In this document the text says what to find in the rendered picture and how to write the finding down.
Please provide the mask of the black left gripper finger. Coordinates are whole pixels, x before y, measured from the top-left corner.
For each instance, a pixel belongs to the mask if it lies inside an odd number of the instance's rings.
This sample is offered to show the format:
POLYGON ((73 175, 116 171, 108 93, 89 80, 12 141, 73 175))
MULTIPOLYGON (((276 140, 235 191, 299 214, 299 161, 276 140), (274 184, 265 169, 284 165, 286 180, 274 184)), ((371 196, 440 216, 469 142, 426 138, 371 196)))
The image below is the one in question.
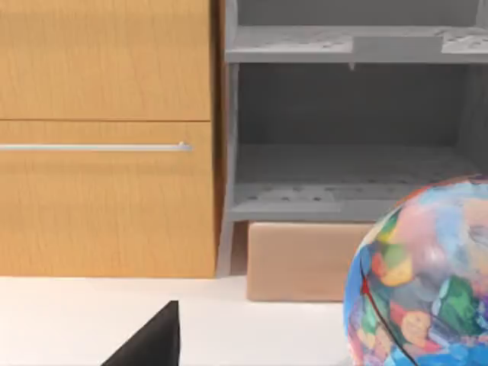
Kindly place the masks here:
POLYGON ((100 366, 179 366, 179 303, 169 301, 100 366))

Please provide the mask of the shallow salmon-coloured box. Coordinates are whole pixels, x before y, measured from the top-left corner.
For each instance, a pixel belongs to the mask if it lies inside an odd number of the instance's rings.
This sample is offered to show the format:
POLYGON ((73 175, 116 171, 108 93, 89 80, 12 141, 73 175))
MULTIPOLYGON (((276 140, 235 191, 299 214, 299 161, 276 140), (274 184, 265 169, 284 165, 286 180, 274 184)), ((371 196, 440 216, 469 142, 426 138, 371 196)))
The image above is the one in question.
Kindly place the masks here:
POLYGON ((254 222, 248 229, 247 297, 342 301, 358 245, 371 223, 254 222))

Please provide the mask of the wooden cupboard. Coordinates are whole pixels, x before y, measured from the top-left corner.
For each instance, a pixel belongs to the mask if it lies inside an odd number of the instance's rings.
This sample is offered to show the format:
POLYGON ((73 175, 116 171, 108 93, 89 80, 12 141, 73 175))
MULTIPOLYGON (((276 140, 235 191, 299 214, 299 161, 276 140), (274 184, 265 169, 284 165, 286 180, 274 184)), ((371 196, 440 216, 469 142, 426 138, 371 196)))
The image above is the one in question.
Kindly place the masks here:
MULTIPOLYGON (((211 116, 208 120, 34 120, 34 121, 94 121, 94 122, 208 122, 212 126, 213 142, 212 142, 212 154, 213 154, 213 199, 214 199, 214 223, 216 244, 218 246, 218 236, 220 233, 220 212, 222 203, 222 138, 221 138, 221 123, 220 123, 220 74, 221 74, 221 57, 220 57, 220 17, 219 17, 219 1, 209 0, 210 2, 210 92, 211 92, 211 116)), ((4 120, 20 120, 22 119, 2 119, 4 120)))

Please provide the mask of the multicoloured globe ball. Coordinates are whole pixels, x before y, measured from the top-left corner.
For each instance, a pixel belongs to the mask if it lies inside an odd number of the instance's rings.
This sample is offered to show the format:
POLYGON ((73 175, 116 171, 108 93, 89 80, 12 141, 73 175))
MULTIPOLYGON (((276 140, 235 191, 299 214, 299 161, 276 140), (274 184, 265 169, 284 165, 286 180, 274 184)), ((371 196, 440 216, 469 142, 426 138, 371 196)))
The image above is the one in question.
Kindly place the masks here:
POLYGON ((420 188, 372 226, 343 321, 353 366, 488 366, 488 174, 420 188))

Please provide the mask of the plain wooden drawer front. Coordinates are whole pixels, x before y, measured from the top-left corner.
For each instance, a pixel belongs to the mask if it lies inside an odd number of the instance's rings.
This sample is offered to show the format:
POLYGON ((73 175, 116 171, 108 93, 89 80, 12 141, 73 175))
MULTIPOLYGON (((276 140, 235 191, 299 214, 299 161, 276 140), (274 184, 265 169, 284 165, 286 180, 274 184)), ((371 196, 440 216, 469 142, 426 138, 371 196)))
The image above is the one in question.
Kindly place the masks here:
POLYGON ((0 118, 208 120, 209 0, 0 0, 0 118))

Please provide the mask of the grey open shelf unit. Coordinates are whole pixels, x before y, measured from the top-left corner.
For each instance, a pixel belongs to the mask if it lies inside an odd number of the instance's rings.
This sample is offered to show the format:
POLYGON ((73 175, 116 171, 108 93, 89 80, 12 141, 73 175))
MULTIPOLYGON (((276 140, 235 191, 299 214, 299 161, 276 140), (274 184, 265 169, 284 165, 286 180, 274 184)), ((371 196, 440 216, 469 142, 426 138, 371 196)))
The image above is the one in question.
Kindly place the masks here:
POLYGON ((368 222, 488 174, 488 0, 221 0, 226 188, 240 221, 368 222))

